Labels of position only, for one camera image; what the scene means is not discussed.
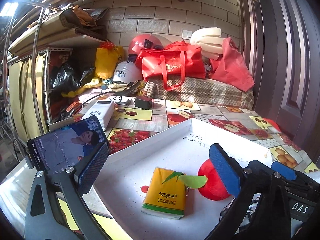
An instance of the light switch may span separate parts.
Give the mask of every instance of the light switch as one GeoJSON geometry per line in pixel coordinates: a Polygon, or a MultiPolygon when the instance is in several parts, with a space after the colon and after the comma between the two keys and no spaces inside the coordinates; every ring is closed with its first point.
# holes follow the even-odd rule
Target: light switch
{"type": "Polygon", "coordinates": [[[192,31],[182,30],[182,38],[186,40],[190,40],[192,35],[192,31]]]}

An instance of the red plastic bag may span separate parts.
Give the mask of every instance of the red plastic bag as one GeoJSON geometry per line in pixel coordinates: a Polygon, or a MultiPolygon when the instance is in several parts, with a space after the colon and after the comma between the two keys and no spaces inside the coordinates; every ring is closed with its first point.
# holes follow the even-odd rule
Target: red plastic bag
{"type": "Polygon", "coordinates": [[[104,41],[104,42],[101,42],[100,43],[100,46],[99,46],[100,49],[108,49],[108,50],[112,50],[115,48],[115,45],[113,42],[111,41],[104,41]]]}
{"type": "Polygon", "coordinates": [[[222,58],[210,59],[212,70],[209,71],[208,77],[247,92],[253,87],[254,81],[231,38],[224,39],[222,53],[222,58]]]}
{"type": "Polygon", "coordinates": [[[164,88],[167,91],[180,87],[186,76],[205,78],[201,47],[185,43],[184,41],[169,44],[164,50],[142,49],[135,64],[142,69],[145,80],[148,77],[162,75],[164,78],[164,88]],[[181,74],[181,83],[168,88],[166,82],[167,73],[181,74]]]}

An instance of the fruit pattern tablecloth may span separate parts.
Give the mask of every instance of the fruit pattern tablecloth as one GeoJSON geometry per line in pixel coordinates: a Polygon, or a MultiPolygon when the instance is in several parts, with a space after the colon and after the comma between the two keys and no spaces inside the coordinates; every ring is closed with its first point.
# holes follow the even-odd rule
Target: fruit pattern tablecloth
{"type": "Polygon", "coordinates": [[[131,98],[115,110],[105,134],[113,154],[192,117],[269,148],[273,161],[306,173],[319,170],[288,136],[247,109],[154,99],[152,108],[143,110],[131,98]]]}

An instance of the green leaf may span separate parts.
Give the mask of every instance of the green leaf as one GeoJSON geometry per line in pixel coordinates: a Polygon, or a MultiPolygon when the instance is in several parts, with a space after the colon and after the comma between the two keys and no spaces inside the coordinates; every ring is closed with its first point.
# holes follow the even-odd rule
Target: green leaf
{"type": "Polygon", "coordinates": [[[175,176],[181,176],[181,175],[183,175],[183,173],[182,172],[177,172],[177,171],[174,171],[174,172],[172,172],[165,180],[164,180],[164,182],[162,182],[162,184],[164,184],[165,182],[167,182],[169,179],[173,179],[175,176]]]}
{"type": "Polygon", "coordinates": [[[184,185],[190,188],[201,188],[208,181],[206,176],[184,175],[180,176],[179,179],[184,183],[184,185]]]}

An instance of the person on screen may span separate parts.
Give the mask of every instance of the person on screen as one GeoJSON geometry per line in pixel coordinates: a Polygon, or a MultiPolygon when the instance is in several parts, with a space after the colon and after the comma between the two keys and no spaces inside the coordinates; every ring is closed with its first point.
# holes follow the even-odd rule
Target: person on screen
{"type": "Polygon", "coordinates": [[[72,128],[56,130],[50,136],[41,138],[45,162],[52,172],[63,171],[84,157],[84,145],[97,145],[99,139],[98,133],[93,130],[87,130],[80,136],[72,128]]]}

